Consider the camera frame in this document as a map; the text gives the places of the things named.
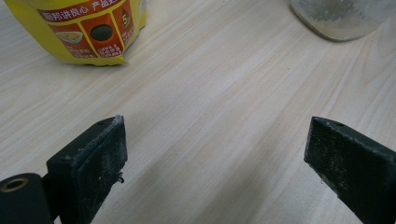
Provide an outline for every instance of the table surface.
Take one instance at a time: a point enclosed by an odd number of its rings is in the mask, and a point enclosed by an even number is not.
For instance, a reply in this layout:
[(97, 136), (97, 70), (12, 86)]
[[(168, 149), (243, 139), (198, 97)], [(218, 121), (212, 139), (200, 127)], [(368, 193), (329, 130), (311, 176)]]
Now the table surface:
[(125, 118), (125, 183), (93, 223), (360, 223), (303, 161), (312, 116), (396, 148), (396, 16), (346, 43), (288, 0), (147, 1), (128, 64), (60, 63), (0, 3), (0, 179)]

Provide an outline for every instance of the dust on black pad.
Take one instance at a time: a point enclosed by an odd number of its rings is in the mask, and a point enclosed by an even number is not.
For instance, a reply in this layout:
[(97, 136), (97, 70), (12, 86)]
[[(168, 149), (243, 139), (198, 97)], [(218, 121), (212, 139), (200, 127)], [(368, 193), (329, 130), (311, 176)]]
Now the dust on black pad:
[(91, 223), (127, 161), (122, 116), (92, 125), (47, 162), (62, 223)]
[(395, 223), (394, 151), (344, 124), (313, 117), (304, 160), (363, 223)]

